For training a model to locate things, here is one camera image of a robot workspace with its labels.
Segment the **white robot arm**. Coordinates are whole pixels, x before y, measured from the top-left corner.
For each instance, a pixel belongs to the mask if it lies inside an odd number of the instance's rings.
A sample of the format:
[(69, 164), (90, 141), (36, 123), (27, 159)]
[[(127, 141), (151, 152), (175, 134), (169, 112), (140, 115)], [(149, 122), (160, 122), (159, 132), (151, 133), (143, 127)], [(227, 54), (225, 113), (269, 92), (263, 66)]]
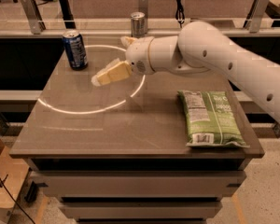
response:
[(109, 63), (91, 78), (95, 86), (136, 73), (187, 76), (216, 71), (245, 92), (280, 124), (280, 64), (233, 43), (204, 21), (187, 24), (178, 35), (124, 38), (125, 60)]

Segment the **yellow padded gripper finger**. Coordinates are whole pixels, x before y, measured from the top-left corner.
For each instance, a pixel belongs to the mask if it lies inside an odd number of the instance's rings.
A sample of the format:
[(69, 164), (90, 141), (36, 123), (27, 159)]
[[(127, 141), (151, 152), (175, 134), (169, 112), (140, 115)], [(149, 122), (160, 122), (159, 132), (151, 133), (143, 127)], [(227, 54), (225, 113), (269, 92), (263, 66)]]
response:
[(122, 36), (120, 38), (120, 41), (124, 48), (128, 48), (134, 41), (136, 41), (135, 37), (129, 37), (129, 36)]
[(91, 78), (94, 86), (102, 86), (112, 82), (121, 81), (132, 74), (132, 68), (127, 61), (121, 61), (119, 58), (110, 62), (105, 68), (100, 70)]

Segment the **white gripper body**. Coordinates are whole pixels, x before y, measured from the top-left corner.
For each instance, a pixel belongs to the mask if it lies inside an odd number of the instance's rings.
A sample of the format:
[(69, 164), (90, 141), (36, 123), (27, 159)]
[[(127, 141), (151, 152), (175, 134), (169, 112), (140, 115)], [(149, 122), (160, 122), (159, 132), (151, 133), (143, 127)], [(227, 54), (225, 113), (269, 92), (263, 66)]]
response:
[(132, 42), (126, 50), (126, 60), (138, 75), (152, 75), (155, 73), (149, 60), (149, 46), (153, 39), (153, 36), (139, 38)]

